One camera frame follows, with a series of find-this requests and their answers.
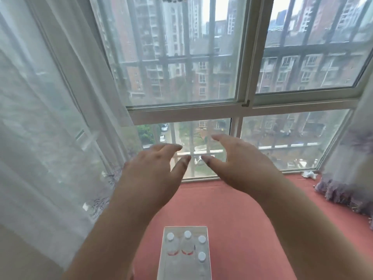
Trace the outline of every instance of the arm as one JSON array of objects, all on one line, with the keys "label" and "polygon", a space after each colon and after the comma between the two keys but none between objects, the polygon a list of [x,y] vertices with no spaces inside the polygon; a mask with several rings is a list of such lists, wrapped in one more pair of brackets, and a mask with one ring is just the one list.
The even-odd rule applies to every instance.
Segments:
[{"label": "arm", "polygon": [[63,279],[127,279],[131,263],[153,216],[176,193],[191,159],[170,171],[182,147],[159,144],[126,162],[110,204],[78,250]]},{"label": "arm", "polygon": [[203,156],[228,185],[249,194],[270,219],[299,280],[373,279],[373,271],[352,244],[306,195],[253,145],[215,135],[227,162]]}]

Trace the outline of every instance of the right hand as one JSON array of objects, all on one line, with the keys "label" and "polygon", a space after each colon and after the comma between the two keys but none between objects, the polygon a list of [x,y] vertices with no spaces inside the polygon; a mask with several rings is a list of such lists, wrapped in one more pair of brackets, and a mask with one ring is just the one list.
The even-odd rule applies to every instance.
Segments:
[{"label": "right hand", "polygon": [[226,134],[212,135],[227,151],[227,162],[203,155],[203,161],[228,185],[256,201],[266,199],[285,178],[255,146]]}]

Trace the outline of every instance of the hand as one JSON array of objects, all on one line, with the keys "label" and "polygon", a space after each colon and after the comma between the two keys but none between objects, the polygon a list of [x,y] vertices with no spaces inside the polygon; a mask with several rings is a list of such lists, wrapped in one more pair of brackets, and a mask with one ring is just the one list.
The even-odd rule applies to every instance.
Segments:
[{"label": "hand", "polygon": [[191,156],[185,155],[171,171],[170,160],[181,149],[156,144],[126,162],[110,205],[128,203],[133,213],[152,218],[174,196],[188,168]]},{"label": "hand", "polygon": [[272,161],[252,144],[226,134],[211,137],[226,149],[227,162],[206,155],[202,159],[231,187],[258,201],[267,197],[273,191],[274,184],[284,179]]}]

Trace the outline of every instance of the window latch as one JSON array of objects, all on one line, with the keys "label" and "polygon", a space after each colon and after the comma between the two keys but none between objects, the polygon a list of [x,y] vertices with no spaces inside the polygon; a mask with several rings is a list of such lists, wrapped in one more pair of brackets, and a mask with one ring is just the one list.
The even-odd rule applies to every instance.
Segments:
[{"label": "window latch", "polygon": [[246,103],[242,104],[242,107],[249,107],[249,105],[250,105],[250,100],[248,99]]}]

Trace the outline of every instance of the left hand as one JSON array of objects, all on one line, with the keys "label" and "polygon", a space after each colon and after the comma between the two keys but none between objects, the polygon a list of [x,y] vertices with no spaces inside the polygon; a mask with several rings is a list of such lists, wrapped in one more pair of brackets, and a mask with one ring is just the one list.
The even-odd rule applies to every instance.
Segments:
[{"label": "left hand", "polygon": [[170,160],[178,144],[156,144],[125,163],[110,206],[125,206],[131,213],[152,218],[174,196],[188,168],[190,155],[171,170]]}]

